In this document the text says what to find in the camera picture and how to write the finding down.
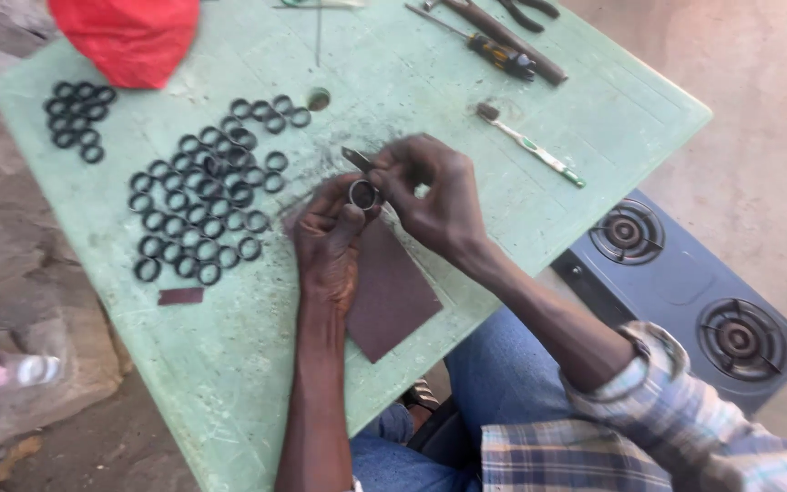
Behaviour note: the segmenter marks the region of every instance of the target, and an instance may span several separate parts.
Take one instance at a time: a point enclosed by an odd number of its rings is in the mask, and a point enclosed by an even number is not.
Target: rolled-up sleeve
[[[564,387],[575,409],[641,447],[677,489],[787,490],[787,440],[750,423],[689,374],[688,354],[657,325],[621,329],[639,357],[590,394]]]

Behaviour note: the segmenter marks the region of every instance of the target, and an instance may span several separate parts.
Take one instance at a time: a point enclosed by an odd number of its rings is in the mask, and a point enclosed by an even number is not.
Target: person
[[[296,226],[296,369],[277,491],[787,490],[787,440],[690,375],[669,333],[637,321],[609,329],[489,240],[467,156],[417,135],[388,144],[373,165],[369,179],[403,229],[505,305],[445,358],[481,470],[399,444],[421,419],[398,404],[348,441],[344,316],[360,232],[379,209],[346,204],[360,175],[345,174]],[[420,199],[419,184],[429,185]]]

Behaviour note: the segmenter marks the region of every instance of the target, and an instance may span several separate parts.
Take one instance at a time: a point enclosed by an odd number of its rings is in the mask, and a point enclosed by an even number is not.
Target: hand
[[[329,301],[343,315],[357,289],[360,233],[380,210],[365,213],[348,203],[348,187],[361,178],[342,174],[324,182],[294,228],[302,295]]]
[[[470,158],[421,134],[388,144],[373,164],[369,180],[412,237],[461,270],[484,252],[489,240]],[[419,184],[430,186],[423,199],[414,195]]]

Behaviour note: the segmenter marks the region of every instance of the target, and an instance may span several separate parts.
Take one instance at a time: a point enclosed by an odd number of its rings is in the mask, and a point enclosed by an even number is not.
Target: gas stove
[[[634,190],[552,263],[603,323],[651,321],[747,415],[787,383],[787,319]]]

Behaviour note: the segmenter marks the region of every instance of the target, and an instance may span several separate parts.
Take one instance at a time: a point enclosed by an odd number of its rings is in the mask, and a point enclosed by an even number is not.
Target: green table
[[[478,4],[560,64],[569,81],[526,84],[493,69],[463,40],[397,2],[323,13],[322,67],[315,66],[313,11],[275,0],[202,4],[191,52],[159,91],[121,91],[97,125],[107,157],[82,164],[49,140],[42,101],[59,80],[102,82],[65,40],[0,78],[0,108],[169,429],[204,490],[268,490],[274,480],[296,317],[296,267],[280,218],[261,261],[241,265],[198,306],[157,308],[160,288],[188,285],[166,271],[155,285],[132,276],[144,234],[126,207],[127,180],[168,159],[185,133],[218,121],[236,97],[296,100],[325,87],[332,104],[304,130],[270,137],[262,159],[291,160],[289,185],[261,199],[272,216],[346,163],[339,147],[373,150],[426,131],[472,156],[493,238],[538,273],[710,118],[710,111],[569,11],[531,34],[494,0]],[[434,14],[466,30],[445,7]],[[488,98],[503,120],[571,165],[577,189],[474,116]],[[498,308],[496,298],[407,237],[386,216],[444,310],[377,364],[349,341],[345,399],[354,434]]]

